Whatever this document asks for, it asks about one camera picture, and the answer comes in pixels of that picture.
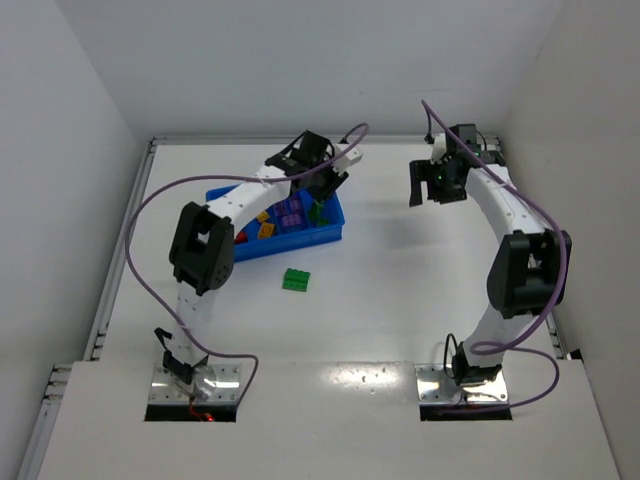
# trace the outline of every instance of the yellow block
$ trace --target yellow block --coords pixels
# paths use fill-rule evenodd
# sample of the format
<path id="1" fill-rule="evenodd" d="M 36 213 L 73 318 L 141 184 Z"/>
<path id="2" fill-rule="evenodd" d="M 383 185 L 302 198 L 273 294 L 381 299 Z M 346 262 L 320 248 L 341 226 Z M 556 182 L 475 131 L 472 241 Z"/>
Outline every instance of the yellow block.
<path id="1" fill-rule="evenodd" d="M 260 223 L 269 220 L 269 214 L 267 212 L 262 212 L 256 217 L 256 220 L 258 220 Z"/>
<path id="2" fill-rule="evenodd" d="M 263 223 L 260 225 L 260 231 L 258 232 L 258 238 L 269 238 L 273 235 L 273 231 L 276 226 L 273 223 Z"/>

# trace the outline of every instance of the blue tray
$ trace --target blue tray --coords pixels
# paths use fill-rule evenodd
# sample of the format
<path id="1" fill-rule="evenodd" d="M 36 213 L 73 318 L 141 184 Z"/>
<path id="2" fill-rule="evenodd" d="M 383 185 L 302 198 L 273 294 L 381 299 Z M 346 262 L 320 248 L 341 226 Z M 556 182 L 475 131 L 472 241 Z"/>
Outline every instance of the blue tray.
<path id="1" fill-rule="evenodd" d="M 217 188 L 209 190 L 206 195 L 207 202 L 221 197 L 225 193 L 232 190 L 234 186 Z M 309 220 L 309 210 L 313 205 L 313 199 L 306 190 L 300 190 L 288 199 L 284 200 L 287 214 L 292 213 L 290 201 L 298 197 L 302 202 L 303 225 L 296 232 L 285 232 L 282 227 L 280 217 L 276 216 L 273 206 L 267 209 L 269 214 L 269 223 L 275 223 L 276 230 L 271 238 L 258 239 L 258 230 L 260 230 L 260 222 L 253 219 L 243 229 L 247 234 L 247 242 L 235 246 L 235 261 L 242 262 L 251 258 L 264 257 L 273 255 L 274 253 L 287 252 L 298 248 L 310 247 L 321 243 L 335 242 L 342 238 L 342 226 L 344 225 L 344 215 L 338 201 L 338 196 L 334 194 L 326 202 L 324 202 L 324 210 L 322 217 L 329 221 L 326 226 L 318 227 Z"/>

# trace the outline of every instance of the white wall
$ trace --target white wall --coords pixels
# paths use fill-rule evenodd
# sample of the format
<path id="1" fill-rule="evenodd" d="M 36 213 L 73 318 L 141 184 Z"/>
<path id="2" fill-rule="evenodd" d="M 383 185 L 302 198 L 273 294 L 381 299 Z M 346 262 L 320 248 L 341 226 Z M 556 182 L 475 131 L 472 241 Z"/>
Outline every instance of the white wall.
<path id="1" fill-rule="evenodd" d="M 82 356 L 141 149 L 53 0 L 0 14 L 0 478 Z"/>
<path id="2" fill-rule="evenodd" d="M 573 237 L 557 317 L 627 479 L 640 478 L 638 19 L 637 0 L 567 0 L 504 131 L 519 185 Z"/>
<path id="3" fill-rule="evenodd" d="M 500 125 L 560 0 L 57 0 L 135 133 Z"/>

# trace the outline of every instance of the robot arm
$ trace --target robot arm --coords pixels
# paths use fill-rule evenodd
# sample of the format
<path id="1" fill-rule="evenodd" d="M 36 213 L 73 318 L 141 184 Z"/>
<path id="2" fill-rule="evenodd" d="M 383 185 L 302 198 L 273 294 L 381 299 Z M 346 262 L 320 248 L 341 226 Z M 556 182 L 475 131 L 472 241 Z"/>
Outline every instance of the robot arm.
<path id="1" fill-rule="evenodd" d="M 452 130 L 504 183 L 511 183 L 500 153 L 482 151 L 476 143 L 475 125 L 457 125 Z M 481 341 L 509 343 L 532 321 L 533 315 L 540 313 L 558 278 L 559 245 L 553 231 L 519 199 L 484 170 L 472 168 L 454 142 L 447 142 L 444 151 L 440 161 L 411 162 L 410 205 L 422 203 L 421 181 L 427 182 L 428 198 L 439 203 L 465 200 L 470 195 L 500 242 L 487 278 L 489 305 L 475 331 L 458 346 L 452 362 L 456 384 L 472 385 L 496 377 L 504 352 L 477 355 L 471 352 L 471 346 Z M 571 239 L 566 232 L 563 234 L 569 255 Z"/>
<path id="2" fill-rule="evenodd" d="M 190 202 L 182 210 L 169 260 L 178 282 L 177 313 L 185 327 L 177 326 L 173 335 L 165 335 L 170 341 L 163 365 L 184 383 L 190 383 L 191 365 L 197 361 L 197 352 L 184 329 L 198 337 L 199 331 L 208 327 L 217 293 L 233 271 L 235 232 L 260 212 L 302 188 L 314 200 L 325 201 L 347 179 L 347 169 L 362 158 L 359 149 L 350 148 L 331 167 L 304 175 L 325 161 L 329 147 L 339 155 L 349 145 L 332 145 L 328 139 L 309 131 L 299 139 L 298 146 L 294 141 L 267 159 L 254 175 L 263 180 L 284 181 L 244 182 L 220 198 L 204 205 Z"/>

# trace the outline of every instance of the gray wall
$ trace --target gray wall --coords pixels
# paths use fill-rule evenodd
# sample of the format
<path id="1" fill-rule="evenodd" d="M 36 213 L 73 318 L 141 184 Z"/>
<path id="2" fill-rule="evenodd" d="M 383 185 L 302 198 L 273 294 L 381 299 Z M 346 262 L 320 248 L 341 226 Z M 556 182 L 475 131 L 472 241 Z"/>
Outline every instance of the gray wall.
<path id="1" fill-rule="evenodd" d="M 420 133 L 426 97 L 494 130 L 561 0 L 57 0 L 107 91 L 158 133 Z"/>
<path id="2" fill-rule="evenodd" d="M 518 184 L 573 237 L 557 317 L 628 479 L 640 478 L 638 19 L 637 0 L 567 0 L 504 132 Z"/>
<path id="3" fill-rule="evenodd" d="M 0 478 L 82 356 L 140 146 L 53 0 L 0 14 Z"/>

